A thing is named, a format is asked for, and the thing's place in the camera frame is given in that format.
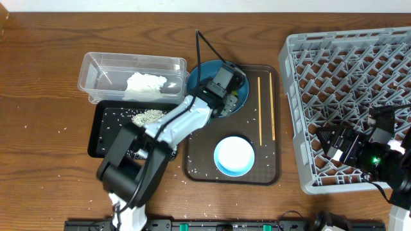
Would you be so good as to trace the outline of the pink cup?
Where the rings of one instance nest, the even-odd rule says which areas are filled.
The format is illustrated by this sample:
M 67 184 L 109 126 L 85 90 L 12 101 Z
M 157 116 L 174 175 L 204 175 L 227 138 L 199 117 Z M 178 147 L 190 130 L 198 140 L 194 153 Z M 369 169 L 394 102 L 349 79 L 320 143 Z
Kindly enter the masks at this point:
M 399 142 L 399 141 L 397 141 L 397 140 L 390 140 L 389 142 L 388 142 L 388 145 L 390 146 L 390 149 L 392 149 L 392 150 L 395 150 L 395 151 L 398 151 L 398 152 L 400 152 L 402 155 L 404 155 L 405 154 L 405 148 L 403 148 L 402 146 L 401 146 L 401 143 Z

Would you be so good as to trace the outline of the white tissue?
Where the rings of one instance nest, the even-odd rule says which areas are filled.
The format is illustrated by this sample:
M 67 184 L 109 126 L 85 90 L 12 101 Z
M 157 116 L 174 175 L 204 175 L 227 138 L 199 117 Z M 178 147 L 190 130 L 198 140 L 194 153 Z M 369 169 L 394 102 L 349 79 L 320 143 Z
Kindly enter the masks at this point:
M 127 80 L 123 100 L 154 101 L 162 97 L 161 88 L 167 82 L 163 76 L 134 73 Z

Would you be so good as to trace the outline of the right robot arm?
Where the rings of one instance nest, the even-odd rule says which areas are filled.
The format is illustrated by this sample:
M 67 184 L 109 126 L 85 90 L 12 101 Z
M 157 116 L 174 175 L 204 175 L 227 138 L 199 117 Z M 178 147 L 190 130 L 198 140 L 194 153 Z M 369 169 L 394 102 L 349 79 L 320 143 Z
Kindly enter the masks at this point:
M 377 136 L 366 135 L 346 126 L 317 128 L 316 136 L 328 158 L 357 168 L 362 175 L 386 183 L 390 197 L 378 188 L 387 203 L 392 205 L 389 230 L 410 230 L 410 143 L 403 141 L 404 152 L 390 147 L 390 137 L 378 129 Z

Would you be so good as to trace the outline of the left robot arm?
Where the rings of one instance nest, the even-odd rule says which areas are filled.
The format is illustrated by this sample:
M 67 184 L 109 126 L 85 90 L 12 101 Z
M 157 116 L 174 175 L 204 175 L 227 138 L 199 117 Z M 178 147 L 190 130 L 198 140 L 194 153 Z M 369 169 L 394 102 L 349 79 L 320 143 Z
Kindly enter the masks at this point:
M 238 103 L 241 85 L 209 81 L 154 123 L 128 123 L 120 129 L 96 176 L 114 204 L 112 230 L 142 230 L 145 204 L 158 188 L 174 148 L 215 117 L 227 117 Z

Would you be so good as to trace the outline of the wooden chopstick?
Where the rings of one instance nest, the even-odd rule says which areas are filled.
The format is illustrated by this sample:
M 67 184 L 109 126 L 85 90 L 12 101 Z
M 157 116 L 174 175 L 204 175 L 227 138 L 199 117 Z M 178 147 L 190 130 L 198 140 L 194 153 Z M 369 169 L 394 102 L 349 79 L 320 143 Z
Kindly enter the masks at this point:
M 274 87 L 272 73 L 269 74 L 270 81 L 270 116 L 271 116 L 271 125 L 272 125 L 272 140 L 275 141 L 275 114 L 274 114 Z
M 259 125 L 259 145 L 262 146 L 262 116 L 261 116 L 261 77 L 258 76 L 258 125 Z

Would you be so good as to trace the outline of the light blue bowl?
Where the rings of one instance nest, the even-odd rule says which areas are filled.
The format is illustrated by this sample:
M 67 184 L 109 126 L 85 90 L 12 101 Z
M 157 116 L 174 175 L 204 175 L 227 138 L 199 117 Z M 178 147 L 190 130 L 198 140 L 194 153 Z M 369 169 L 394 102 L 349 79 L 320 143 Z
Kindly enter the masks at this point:
M 255 153 L 252 144 L 239 136 L 222 139 L 214 149 L 214 164 L 226 176 L 240 177 L 253 167 Z

